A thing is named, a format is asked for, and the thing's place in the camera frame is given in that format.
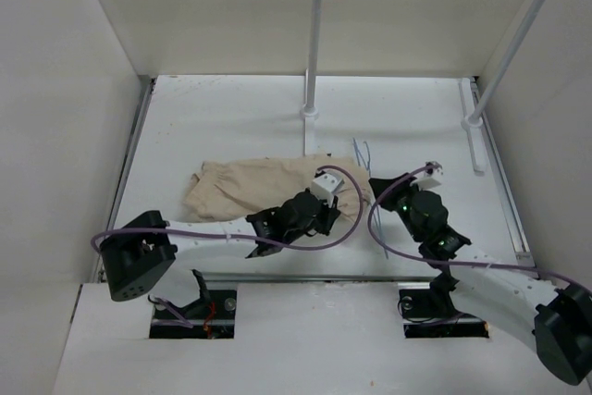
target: beige cloth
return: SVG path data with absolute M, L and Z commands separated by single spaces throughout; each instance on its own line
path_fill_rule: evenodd
M 334 165 L 346 169 L 362 188 L 364 200 L 370 202 L 372 191 L 368 173 L 350 157 L 315 154 L 295 159 L 249 159 L 227 164 L 204 162 L 202 171 L 193 175 L 191 189 L 184 203 L 191 208 L 196 222 L 228 221 L 277 207 L 300 191 L 310 187 L 320 166 Z M 345 183 L 338 193 L 338 209 L 349 220 L 358 214 L 358 196 L 352 183 Z

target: cloth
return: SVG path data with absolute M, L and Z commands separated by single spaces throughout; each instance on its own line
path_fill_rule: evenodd
M 202 171 L 191 178 L 191 187 L 184 203 L 191 209 L 195 222 L 228 221 L 278 207 L 310 187 L 316 170 L 323 165 L 346 169 L 362 188 L 364 201 L 369 203 L 372 189 L 368 173 L 350 157 L 326 154 L 294 159 L 249 159 L 226 164 L 206 161 Z M 345 183 L 338 192 L 338 209 L 353 221 L 359 210 L 358 196 L 352 183 Z

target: screw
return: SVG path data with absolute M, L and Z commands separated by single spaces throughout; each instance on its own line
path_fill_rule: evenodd
M 411 296 L 405 296 L 401 299 L 401 307 L 403 310 L 413 309 L 413 298 Z
M 227 312 L 234 312 L 237 308 L 237 300 L 234 298 L 226 298 L 224 301 L 224 308 Z

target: white pole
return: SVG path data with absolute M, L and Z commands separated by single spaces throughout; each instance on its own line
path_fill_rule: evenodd
M 310 47 L 308 50 L 308 68 L 306 69 L 306 103 L 302 109 L 302 113 L 305 116 L 316 114 L 316 62 L 318 61 L 318 42 L 321 31 L 321 4 L 322 0 L 313 0 Z
M 479 101 L 479 104 L 477 104 L 473 114 L 465 118 L 465 123 L 469 124 L 470 126 L 481 125 L 481 113 L 483 113 L 483 110 L 487 106 L 487 103 L 491 99 L 491 96 L 500 85 L 503 75 L 506 73 L 506 70 L 510 66 L 510 63 L 512 62 L 514 56 L 516 56 L 518 48 L 520 48 L 520 45 L 522 44 L 524 37 L 530 30 L 531 25 L 537 18 L 538 11 L 544 3 L 545 0 L 533 0 L 532 4 L 528 8 L 528 11 L 526 12 L 526 15 L 524 16 L 524 19 L 522 20 L 522 23 L 520 24 L 518 30 L 514 34 L 514 37 L 512 38 L 512 41 L 510 42 L 510 45 L 508 46 L 506 53 L 503 55 L 503 58 L 499 62 L 495 76 L 487 85 L 483 95 L 481 96 L 481 100 Z

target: white table surface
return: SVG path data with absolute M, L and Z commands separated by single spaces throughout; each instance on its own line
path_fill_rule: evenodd
M 589 394 L 494 327 L 405 339 L 392 283 L 240 284 L 234 339 L 147 339 L 145 298 L 86 284 L 54 395 Z
M 302 155 L 298 76 L 160 76 L 117 214 L 116 227 L 149 209 L 165 219 L 187 220 L 182 198 L 191 175 L 206 160 Z M 395 177 L 437 160 L 444 166 L 436 189 L 450 224 L 492 256 L 515 263 L 512 240 L 491 167 L 474 173 L 460 121 L 459 80 L 320 77 L 316 140 L 333 155 L 353 155 L 352 138 L 368 141 L 373 174 Z M 417 254 L 396 215 L 382 212 L 388 242 Z M 343 225 L 337 227 L 335 236 Z M 311 243 L 325 242 L 315 237 Z M 204 260 L 206 273 L 275 277 L 432 277 L 427 265 L 390 256 L 365 227 L 321 253 L 283 251 L 262 259 Z

